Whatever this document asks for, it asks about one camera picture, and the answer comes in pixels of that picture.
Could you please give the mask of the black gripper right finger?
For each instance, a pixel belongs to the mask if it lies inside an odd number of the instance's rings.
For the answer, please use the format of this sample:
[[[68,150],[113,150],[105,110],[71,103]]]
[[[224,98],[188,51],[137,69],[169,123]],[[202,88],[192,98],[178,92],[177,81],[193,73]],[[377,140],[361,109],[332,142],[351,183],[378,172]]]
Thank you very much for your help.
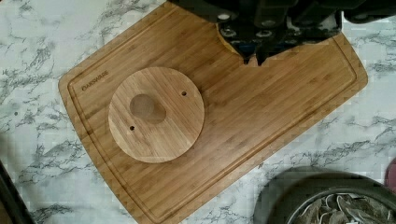
[[[294,22],[287,17],[285,23],[272,31],[272,35],[262,39],[255,51],[258,66],[269,57],[305,44],[317,44],[342,30],[342,15],[334,12],[322,18],[321,22]]]

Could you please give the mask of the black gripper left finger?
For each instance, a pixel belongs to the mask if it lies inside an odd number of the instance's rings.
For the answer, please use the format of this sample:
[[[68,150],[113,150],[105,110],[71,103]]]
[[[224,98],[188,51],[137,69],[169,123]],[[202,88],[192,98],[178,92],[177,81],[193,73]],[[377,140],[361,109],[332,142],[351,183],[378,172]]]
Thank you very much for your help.
[[[241,13],[232,17],[230,13],[221,13],[217,19],[222,41],[243,59],[244,64],[248,64],[261,42],[256,36],[259,29],[254,24],[254,15]]]

